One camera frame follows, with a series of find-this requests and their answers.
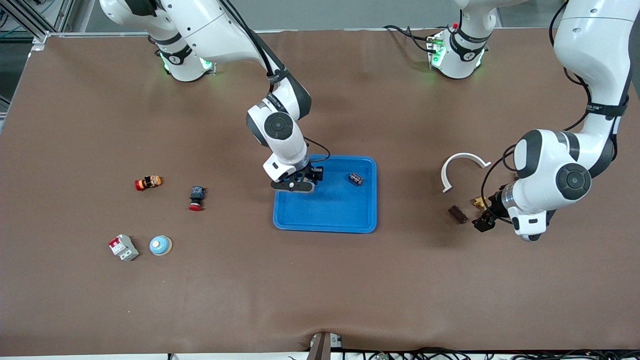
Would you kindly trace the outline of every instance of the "green led light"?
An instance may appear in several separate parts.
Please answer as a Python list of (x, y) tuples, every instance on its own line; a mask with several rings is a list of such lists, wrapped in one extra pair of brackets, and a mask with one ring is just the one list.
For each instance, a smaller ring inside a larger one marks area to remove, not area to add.
[(205, 70), (209, 70), (209, 69), (211, 69), (211, 67), (213, 66), (213, 64), (211, 63), (211, 61), (207, 61), (207, 60), (205, 60), (205, 59), (203, 59), (203, 58), (200, 58), (200, 62), (202, 63), (202, 67), (203, 67)]
[(480, 52), (480, 55), (478, 55), (478, 61), (476, 63), (476, 67), (480, 66), (480, 61), (482, 61), (482, 55), (484, 55), (484, 50), (482, 50)]
[(432, 61), (433, 66), (439, 67), (440, 64), (442, 64), (442, 59), (446, 55), (446, 52), (444, 51), (444, 49), (445, 49), (444, 46), (441, 47), (440, 50), (438, 50), (438, 52), (433, 55), (433, 61)]
[(166, 64), (166, 60), (164, 59), (164, 56), (160, 55), (160, 59), (162, 59), (162, 63), (164, 64), (164, 69), (169, 71), (169, 65)]

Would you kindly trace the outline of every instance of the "black strap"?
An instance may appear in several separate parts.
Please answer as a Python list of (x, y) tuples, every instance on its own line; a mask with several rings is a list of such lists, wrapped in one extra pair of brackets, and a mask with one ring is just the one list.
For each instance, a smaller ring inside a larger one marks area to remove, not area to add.
[(289, 71), (285, 67), (282, 70), (276, 69), (273, 72), (273, 75), (267, 76), (267, 79), (269, 80), (269, 84), (275, 85), (275, 84), (281, 82), (282, 80), (284, 80), (287, 76), (289, 76)]
[(460, 45), (460, 43), (456, 40), (454, 35), (449, 37), (449, 43), (451, 44), (451, 49), (460, 56), (461, 61), (469, 62), (473, 61), (484, 49), (484, 47), (479, 47), (477, 49), (471, 50), (466, 47)]
[(483, 38), (474, 38), (474, 37), (470, 37), (469, 35), (467, 35), (464, 31), (462, 31), (462, 29), (460, 27), (458, 27), (456, 29), (455, 34), (460, 35), (461, 38), (465, 39), (468, 42), (472, 42), (474, 44), (482, 44), (483, 42), (489, 40), (489, 38), (491, 37), (491, 34), (489, 34), (489, 36), (487, 37), (483, 37)]
[(587, 104), (587, 112), (592, 114), (605, 115), (608, 117), (619, 117), (625, 114), (628, 104), (629, 95), (627, 95), (627, 98), (622, 105), (603, 105), (597, 104), (595, 102), (590, 102)]
[(182, 50), (178, 51), (177, 53), (167, 53), (165, 51), (160, 50), (160, 53), (162, 53), (163, 58), (166, 59), (166, 61), (174, 64), (174, 65), (182, 65), (184, 63), (184, 59), (187, 58), (187, 56), (189, 56), (189, 54), (191, 54), (192, 52), (192, 48), (190, 48), (188, 45), (185, 46)]
[(158, 44), (158, 45), (171, 45), (174, 42), (182, 39), (182, 35), (180, 33), (175, 34), (174, 37), (167, 39), (167, 40), (158, 40), (158, 39), (154, 39), (151, 37), (151, 35), (149, 35), (149, 42), (151, 42), (151, 40), (153, 40), (153, 44)]
[(280, 100), (279, 100), (275, 95), (273, 95), (273, 93), (271, 93), (271, 92), (270, 92), (270, 93), (268, 93), (268, 94), (267, 94), (267, 99), (268, 99), (269, 101), (271, 101), (271, 103), (273, 104), (273, 106), (275, 106), (275, 108), (276, 108), (278, 111), (280, 111), (280, 112), (282, 112), (282, 113), (287, 113), (287, 114), (289, 113), (289, 112), (287, 112), (287, 109), (285, 109), (285, 108), (284, 108), (284, 105), (282, 104), (282, 102), (281, 102), (281, 101), (280, 101)]

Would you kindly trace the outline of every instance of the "blue tray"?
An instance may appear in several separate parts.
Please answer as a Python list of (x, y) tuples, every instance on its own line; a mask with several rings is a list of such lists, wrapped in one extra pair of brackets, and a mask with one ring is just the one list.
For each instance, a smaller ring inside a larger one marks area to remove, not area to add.
[[(321, 159), (324, 155), (311, 155)], [(273, 224), (283, 230), (368, 234), (378, 224), (378, 174), (367, 156), (332, 155), (314, 163), (324, 167), (324, 179), (313, 193), (276, 192)], [(348, 180), (355, 172), (361, 186)]]

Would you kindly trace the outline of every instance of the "white circuit breaker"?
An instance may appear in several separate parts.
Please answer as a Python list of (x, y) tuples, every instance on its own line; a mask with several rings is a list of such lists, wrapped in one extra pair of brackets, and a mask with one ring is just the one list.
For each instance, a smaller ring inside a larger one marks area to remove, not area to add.
[(120, 234), (109, 242), (109, 247), (115, 256), (120, 256), (122, 261), (131, 261), (140, 253), (131, 243), (131, 238)]

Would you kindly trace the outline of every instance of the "small brown component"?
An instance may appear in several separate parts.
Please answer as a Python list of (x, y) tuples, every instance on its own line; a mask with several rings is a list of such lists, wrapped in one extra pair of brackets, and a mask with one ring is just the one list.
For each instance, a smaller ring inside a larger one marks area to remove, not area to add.
[(467, 220), (469, 220), (469, 218), (462, 212), (462, 210), (455, 205), (449, 208), (449, 213), (453, 218), (456, 219), (457, 222), (461, 224), (464, 224), (465, 222), (467, 222)]
[(471, 203), (480, 210), (486, 210), (485, 204), (489, 203), (489, 200), (484, 198), (484, 202), (482, 202), (482, 197), (478, 196), (475, 199), (471, 200)]

